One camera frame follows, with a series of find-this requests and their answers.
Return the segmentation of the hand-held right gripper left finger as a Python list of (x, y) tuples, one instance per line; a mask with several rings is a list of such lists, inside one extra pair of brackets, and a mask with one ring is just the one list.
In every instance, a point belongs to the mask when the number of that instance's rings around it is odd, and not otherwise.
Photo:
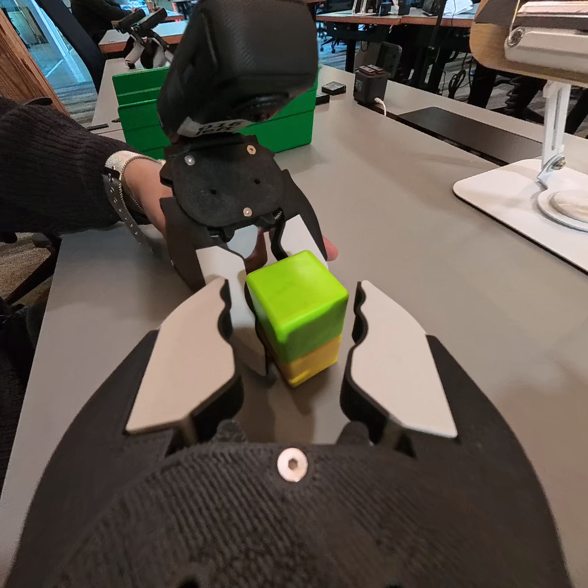
[(218, 277), (179, 305), (156, 333), (125, 426), (142, 435), (174, 430), (185, 445), (210, 440), (243, 405), (230, 338), (229, 283)]

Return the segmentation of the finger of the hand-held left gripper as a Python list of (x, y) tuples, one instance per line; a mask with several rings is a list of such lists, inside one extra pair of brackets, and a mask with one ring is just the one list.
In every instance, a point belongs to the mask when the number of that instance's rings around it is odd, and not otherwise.
[(205, 283), (223, 277), (231, 296), (231, 344), (242, 363), (266, 376), (266, 350), (256, 332), (256, 316), (246, 298), (246, 268), (243, 258), (229, 249), (212, 246), (196, 251)]
[(275, 261), (309, 251), (327, 269), (327, 250), (320, 231), (312, 232), (301, 215), (292, 217), (271, 230), (271, 253)]

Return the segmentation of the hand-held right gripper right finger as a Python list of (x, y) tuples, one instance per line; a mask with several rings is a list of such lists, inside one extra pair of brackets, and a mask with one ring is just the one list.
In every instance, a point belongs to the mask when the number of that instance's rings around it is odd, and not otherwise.
[(412, 458), (417, 442), (458, 447), (458, 428), (426, 331), (369, 281), (353, 303), (353, 344), (343, 372), (340, 406), (367, 442)]

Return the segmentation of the lime green cube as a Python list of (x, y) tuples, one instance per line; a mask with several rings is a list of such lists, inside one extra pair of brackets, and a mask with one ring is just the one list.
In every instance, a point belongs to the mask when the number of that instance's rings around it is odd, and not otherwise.
[(342, 334), (348, 291), (311, 251), (249, 273), (246, 284), (256, 316), (283, 362)]

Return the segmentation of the yellow cube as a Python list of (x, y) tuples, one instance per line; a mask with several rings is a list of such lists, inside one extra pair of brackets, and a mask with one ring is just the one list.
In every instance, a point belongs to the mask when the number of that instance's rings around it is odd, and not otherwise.
[(331, 365), (335, 364), (338, 360), (342, 341), (342, 335), (340, 334), (326, 342), (324, 345), (298, 357), (296, 360), (285, 362), (274, 350), (264, 331), (262, 331), (260, 337), (265, 345), (266, 351), (276, 365), (283, 380), (291, 388), (300, 386), (321, 371), (324, 371), (331, 367)]

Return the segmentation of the green plastic bin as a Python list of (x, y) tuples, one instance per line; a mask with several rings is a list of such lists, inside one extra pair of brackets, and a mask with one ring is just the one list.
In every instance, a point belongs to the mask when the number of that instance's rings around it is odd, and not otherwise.
[[(168, 69), (167, 66), (130, 70), (112, 77), (126, 143), (157, 159), (164, 157), (164, 148), (170, 145), (157, 114), (157, 99)], [(256, 136), (261, 145), (275, 153), (310, 144), (317, 90), (316, 79), (310, 90), (292, 100), (273, 118), (239, 132)]]

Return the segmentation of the person's left forearm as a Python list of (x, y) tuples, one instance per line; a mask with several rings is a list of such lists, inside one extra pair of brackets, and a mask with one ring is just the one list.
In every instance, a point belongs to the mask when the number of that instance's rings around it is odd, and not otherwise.
[(1, 231), (58, 234), (118, 223), (102, 173), (121, 151), (136, 153), (51, 106), (1, 98)]

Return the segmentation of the black desk mat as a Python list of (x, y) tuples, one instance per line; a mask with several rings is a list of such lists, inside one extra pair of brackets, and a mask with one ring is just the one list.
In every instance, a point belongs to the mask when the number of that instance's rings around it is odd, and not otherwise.
[(439, 107), (398, 116), (398, 121), (497, 165), (540, 158), (542, 143)]

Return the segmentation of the person's left hand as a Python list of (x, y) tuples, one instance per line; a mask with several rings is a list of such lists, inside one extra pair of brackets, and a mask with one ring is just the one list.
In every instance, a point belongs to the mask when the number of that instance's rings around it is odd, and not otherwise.
[[(160, 182), (161, 169), (160, 162), (143, 158), (134, 159), (125, 168), (123, 186), (131, 193), (150, 223), (166, 239), (166, 220), (160, 200), (172, 197), (172, 190)], [(255, 245), (253, 245), (252, 234), (250, 230), (246, 230), (245, 251), (249, 253), (249, 256), (245, 258), (247, 273), (263, 267), (268, 261), (264, 234), (265, 230), (259, 228)]]

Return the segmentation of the black charger box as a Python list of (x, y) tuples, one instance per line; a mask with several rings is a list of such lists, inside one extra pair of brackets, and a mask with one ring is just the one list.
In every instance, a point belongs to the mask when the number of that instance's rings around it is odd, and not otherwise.
[(355, 71), (353, 99), (362, 105), (383, 102), (389, 73), (377, 65), (362, 65)]

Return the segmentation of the idle hand-held gripper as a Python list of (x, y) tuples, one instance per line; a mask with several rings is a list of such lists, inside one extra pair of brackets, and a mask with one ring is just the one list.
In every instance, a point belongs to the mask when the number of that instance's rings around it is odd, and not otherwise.
[(146, 70), (160, 68), (172, 62), (171, 45), (155, 32), (155, 28), (163, 24), (167, 17), (166, 9), (161, 7), (149, 16), (139, 9), (120, 20), (112, 21), (115, 30), (129, 35), (123, 50), (123, 59), (129, 70), (135, 70), (139, 62)]

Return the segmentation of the person's dark clothed body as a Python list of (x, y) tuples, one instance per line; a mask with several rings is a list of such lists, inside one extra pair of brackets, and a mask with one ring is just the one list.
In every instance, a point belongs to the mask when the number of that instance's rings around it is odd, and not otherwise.
[(1, 298), (1, 487), (31, 374), (45, 303), (9, 305)]

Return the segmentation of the wood edged grey table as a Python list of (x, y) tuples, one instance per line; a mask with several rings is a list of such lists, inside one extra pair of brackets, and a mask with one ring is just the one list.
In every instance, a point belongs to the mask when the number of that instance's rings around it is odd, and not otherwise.
[[(187, 21), (172, 21), (159, 24), (154, 28), (156, 34), (163, 38), (169, 45), (180, 43), (181, 37), (187, 27)], [(107, 31), (99, 42), (101, 53), (115, 54), (124, 50), (130, 35), (116, 30)]]

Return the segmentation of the document stand with white base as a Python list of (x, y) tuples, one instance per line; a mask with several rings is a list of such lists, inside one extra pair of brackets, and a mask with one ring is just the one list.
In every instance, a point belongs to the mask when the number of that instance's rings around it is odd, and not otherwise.
[(564, 154), (571, 87), (587, 88), (587, 1), (482, 1), (470, 48), (485, 67), (546, 82), (542, 153), (460, 180), (455, 196), (587, 273), (587, 173)]

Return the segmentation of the wooden top office table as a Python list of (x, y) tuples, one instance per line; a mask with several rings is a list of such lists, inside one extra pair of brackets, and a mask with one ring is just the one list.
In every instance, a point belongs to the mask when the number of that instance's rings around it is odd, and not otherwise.
[(446, 64), (459, 53), (469, 53), (469, 31), (480, 2), (465, 11), (464, 1), (441, 1), (440, 14), (411, 7), (406, 14), (387, 15), (354, 12), (327, 12), (317, 16), (327, 34), (346, 45), (345, 71), (355, 70), (361, 48), (390, 42), (401, 46), (401, 64), (395, 81), (417, 89), (439, 93)]

